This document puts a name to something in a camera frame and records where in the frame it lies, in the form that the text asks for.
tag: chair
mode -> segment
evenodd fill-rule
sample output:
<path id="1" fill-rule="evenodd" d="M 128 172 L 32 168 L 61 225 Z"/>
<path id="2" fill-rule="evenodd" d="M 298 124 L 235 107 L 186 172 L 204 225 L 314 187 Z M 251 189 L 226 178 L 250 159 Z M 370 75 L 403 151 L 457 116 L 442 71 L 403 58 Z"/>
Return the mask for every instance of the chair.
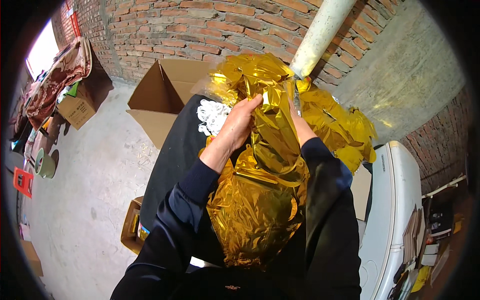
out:
<path id="1" fill-rule="evenodd" d="M 15 167 L 13 171 L 13 186 L 25 196 L 32 198 L 33 174 Z"/>

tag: person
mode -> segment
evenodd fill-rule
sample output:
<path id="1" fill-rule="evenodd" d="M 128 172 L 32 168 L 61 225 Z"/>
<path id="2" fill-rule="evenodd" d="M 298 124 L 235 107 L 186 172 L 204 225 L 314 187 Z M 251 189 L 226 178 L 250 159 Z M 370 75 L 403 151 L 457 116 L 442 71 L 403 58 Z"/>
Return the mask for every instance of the person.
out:
<path id="1" fill-rule="evenodd" d="M 154 228 L 111 300 L 292 299 L 275 276 L 254 269 L 203 267 L 185 273 L 208 195 L 232 152 L 250 134 L 262 95 L 235 105 L 218 136 L 158 207 Z M 290 104 L 302 157 L 310 172 L 306 201 L 305 299 L 360 298 L 359 235 L 352 174 Z"/>

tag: hand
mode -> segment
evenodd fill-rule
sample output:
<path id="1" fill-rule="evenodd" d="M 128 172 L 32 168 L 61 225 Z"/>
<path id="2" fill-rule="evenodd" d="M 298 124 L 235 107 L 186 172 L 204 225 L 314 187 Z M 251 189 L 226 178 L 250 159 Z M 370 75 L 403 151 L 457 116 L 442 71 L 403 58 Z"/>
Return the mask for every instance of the hand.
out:
<path id="1" fill-rule="evenodd" d="M 263 101 L 257 94 L 252 100 L 243 99 L 228 114 L 216 138 L 200 155 L 200 160 L 220 174 L 233 151 L 240 148 L 250 134 L 252 112 Z"/>
<path id="2" fill-rule="evenodd" d="M 304 118 L 297 114 L 295 107 L 290 101 L 290 115 L 292 116 L 293 125 L 295 125 L 295 130 L 297 131 L 297 137 L 299 139 L 300 148 L 305 144 L 306 141 L 317 137 L 313 130 L 308 125 L 307 121 Z"/>

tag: white freezer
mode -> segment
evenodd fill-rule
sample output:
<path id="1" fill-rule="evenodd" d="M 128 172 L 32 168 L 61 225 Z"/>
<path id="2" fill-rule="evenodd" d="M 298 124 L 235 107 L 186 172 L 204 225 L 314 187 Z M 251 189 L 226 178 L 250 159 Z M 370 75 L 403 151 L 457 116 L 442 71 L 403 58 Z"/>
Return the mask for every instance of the white freezer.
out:
<path id="1" fill-rule="evenodd" d="M 387 299 L 403 263 L 403 233 L 415 207 L 421 208 L 419 166 L 399 142 L 378 148 L 372 172 L 372 206 L 360 241 L 362 300 Z"/>

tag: gold foil balloon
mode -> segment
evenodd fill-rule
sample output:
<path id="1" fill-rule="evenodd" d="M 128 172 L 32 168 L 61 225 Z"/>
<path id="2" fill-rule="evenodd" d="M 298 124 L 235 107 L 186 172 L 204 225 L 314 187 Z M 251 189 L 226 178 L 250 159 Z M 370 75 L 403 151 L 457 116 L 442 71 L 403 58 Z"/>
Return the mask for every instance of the gold foil balloon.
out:
<path id="1" fill-rule="evenodd" d="M 309 77 L 293 75 L 270 53 L 241 54 L 227 56 L 202 82 L 202 94 L 231 107 L 256 94 L 264 99 L 253 114 L 252 145 L 235 167 L 227 163 L 207 204 L 227 266 L 264 267 L 304 220 L 310 175 L 289 110 L 295 84 L 302 116 L 352 173 L 362 160 L 375 160 L 373 124 L 358 109 L 343 109 Z"/>

